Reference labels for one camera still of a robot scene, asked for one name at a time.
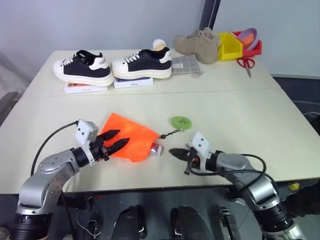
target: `white shoe sole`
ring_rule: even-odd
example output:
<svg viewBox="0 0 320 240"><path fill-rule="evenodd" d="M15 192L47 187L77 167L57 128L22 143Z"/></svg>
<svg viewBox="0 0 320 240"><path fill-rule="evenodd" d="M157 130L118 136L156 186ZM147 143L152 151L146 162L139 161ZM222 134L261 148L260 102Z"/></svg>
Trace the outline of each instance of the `white shoe sole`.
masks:
<svg viewBox="0 0 320 240"><path fill-rule="evenodd" d="M110 72L109 75L104 77L89 77L89 76L76 76L76 75L61 75L54 71L58 79L71 84L87 84L98 87L107 87L115 81L115 77Z"/></svg>
<svg viewBox="0 0 320 240"><path fill-rule="evenodd" d="M155 78L155 79L167 79L171 76L172 68L165 70L140 70L140 71L118 71L112 69L113 75L118 79L139 79L139 78Z"/></svg>

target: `orange bag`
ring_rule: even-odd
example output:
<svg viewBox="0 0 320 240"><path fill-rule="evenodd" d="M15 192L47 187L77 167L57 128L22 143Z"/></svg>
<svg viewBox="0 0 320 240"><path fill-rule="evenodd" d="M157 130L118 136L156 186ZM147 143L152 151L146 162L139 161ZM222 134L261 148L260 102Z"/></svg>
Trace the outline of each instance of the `orange bag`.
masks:
<svg viewBox="0 0 320 240"><path fill-rule="evenodd" d="M105 123L101 133L112 129L121 131L114 138L105 141L104 145L106 147L111 146L117 140L130 138L126 146L112 156L130 159L133 163L146 159L150 153L152 143L159 138L159 135L154 131L114 112Z"/></svg>

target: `yellow container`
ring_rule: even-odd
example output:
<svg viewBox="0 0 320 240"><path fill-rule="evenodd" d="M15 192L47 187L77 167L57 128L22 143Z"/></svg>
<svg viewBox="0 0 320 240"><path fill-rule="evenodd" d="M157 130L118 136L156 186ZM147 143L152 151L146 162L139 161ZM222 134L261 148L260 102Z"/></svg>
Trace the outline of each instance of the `yellow container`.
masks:
<svg viewBox="0 0 320 240"><path fill-rule="evenodd" d="M243 44L229 32L217 33L220 36L218 49L219 61L227 61L241 58L243 56Z"/></svg>

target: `table surface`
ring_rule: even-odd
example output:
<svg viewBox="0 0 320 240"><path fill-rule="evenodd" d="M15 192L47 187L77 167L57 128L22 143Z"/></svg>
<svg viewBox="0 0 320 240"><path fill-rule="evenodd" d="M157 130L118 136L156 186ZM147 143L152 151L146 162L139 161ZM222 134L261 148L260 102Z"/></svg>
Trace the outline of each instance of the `table surface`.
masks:
<svg viewBox="0 0 320 240"><path fill-rule="evenodd" d="M135 51L102 52L112 59ZM77 119L93 121L102 128L113 112L159 134L173 130L173 116L190 118L192 129L158 139L164 146L160 157L150 156L138 163L111 158L86 166L66 184L66 191L230 184L220 176L187 176L186 163L168 153L171 148L183 148L194 131L204 133L212 151L260 156L276 181L320 177L318 134L258 62L251 70L252 78L235 62L217 62L201 64L204 73L197 78L172 76L156 80L150 87L66 95L64 83L54 77L52 63L70 53L55 51L51 55L0 127L1 194L19 192L39 146L54 130ZM39 161L76 147L74 136L74 127L55 135ZM261 169L255 159L251 163Z"/></svg>

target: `red handled scissors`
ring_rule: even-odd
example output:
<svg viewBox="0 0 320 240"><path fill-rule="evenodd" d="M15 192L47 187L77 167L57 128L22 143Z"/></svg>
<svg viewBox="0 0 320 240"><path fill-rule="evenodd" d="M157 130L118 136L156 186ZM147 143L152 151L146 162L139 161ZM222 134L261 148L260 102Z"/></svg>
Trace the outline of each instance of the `red handled scissors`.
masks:
<svg viewBox="0 0 320 240"><path fill-rule="evenodd" d="M251 78L251 71L250 69L252 69L255 66L255 60L248 58L248 57L241 57L238 58L236 60L236 62L243 68L246 69L246 72L248 73L249 77Z"/></svg>

